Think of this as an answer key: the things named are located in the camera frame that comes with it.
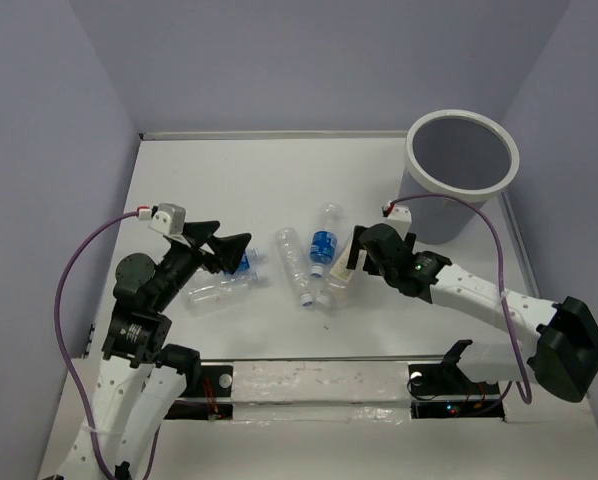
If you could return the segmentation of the blue label plastic bottle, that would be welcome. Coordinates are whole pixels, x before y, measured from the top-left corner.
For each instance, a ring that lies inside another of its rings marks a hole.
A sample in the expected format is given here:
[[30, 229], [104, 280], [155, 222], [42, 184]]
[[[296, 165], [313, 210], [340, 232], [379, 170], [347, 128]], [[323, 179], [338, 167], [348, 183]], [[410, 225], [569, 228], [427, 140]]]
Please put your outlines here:
[[343, 210], [335, 203], [325, 204], [320, 209], [309, 249], [310, 274], [313, 278], [322, 278], [334, 260], [342, 219]]

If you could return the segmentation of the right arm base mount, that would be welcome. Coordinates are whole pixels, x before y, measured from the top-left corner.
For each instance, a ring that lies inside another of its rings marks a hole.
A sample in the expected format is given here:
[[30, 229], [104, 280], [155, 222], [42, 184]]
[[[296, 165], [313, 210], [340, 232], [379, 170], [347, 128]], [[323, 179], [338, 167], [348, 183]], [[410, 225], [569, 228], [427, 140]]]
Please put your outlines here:
[[471, 340], [460, 340], [439, 362], [408, 366], [406, 388], [413, 419], [505, 419], [500, 387], [472, 382], [459, 369], [459, 361], [471, 345]]

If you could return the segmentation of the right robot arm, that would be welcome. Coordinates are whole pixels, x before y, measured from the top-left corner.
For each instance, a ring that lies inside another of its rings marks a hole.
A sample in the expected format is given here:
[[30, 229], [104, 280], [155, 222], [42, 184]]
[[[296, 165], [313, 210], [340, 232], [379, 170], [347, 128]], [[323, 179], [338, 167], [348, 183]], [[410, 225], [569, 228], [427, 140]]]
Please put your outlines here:
[[439, 368], [447, 390], [461, 392], [482, 381], [535, 382], [561, 400], [583, 400], [598, 373], [598, 325], [585, 302], [508, 290], [443, 255], [415, 251], [415, 239], [385, 223], [357, 226], [349, 264], [364, 251], [364, 271], [402, 295], [461, 312], [509, 336], [506, 344], [483, 348], [458, 341]]

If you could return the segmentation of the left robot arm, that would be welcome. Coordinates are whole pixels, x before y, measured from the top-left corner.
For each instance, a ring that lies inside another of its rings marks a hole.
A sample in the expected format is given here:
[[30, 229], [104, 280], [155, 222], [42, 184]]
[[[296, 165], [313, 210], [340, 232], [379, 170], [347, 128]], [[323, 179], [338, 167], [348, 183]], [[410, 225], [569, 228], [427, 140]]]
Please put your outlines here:
[[167, 343], [172, 322], [164, 311], [198, 270], [235, 272], [252, 238], [218, 237], [219, 226], [213, 220], [168, 228], [163, 235], [170, 247], [160, 262], [133, 253], [118, 263], [115, 304], [91, 393], [70, 355], [62, 355], [85, 418], [55, 478], [137, 479], [141, 463], [153, 462], [161, 422], [201, 377], [199, 352]]

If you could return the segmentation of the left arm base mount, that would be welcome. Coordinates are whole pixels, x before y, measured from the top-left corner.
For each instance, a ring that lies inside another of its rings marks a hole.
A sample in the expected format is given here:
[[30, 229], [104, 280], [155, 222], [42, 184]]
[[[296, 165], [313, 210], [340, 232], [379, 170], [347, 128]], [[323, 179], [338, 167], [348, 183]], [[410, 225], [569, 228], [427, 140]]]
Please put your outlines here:
[[166, 420], [227, 421], [233, 416], [234, 366], [208, 363], [201, 366], [199, 380], [187, 386], [165, 416]]

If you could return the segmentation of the crushed clear plastic bottle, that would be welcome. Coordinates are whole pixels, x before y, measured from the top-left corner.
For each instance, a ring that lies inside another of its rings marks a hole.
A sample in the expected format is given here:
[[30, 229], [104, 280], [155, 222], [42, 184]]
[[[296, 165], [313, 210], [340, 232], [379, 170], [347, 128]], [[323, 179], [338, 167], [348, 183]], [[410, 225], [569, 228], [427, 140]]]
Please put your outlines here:
[[240, 275], [195, 274], [187, 285], [183, 302], [194, 317], [237, 306], [250, 299], [255, 291], [268, 286], [268, 278], [251, 272]]

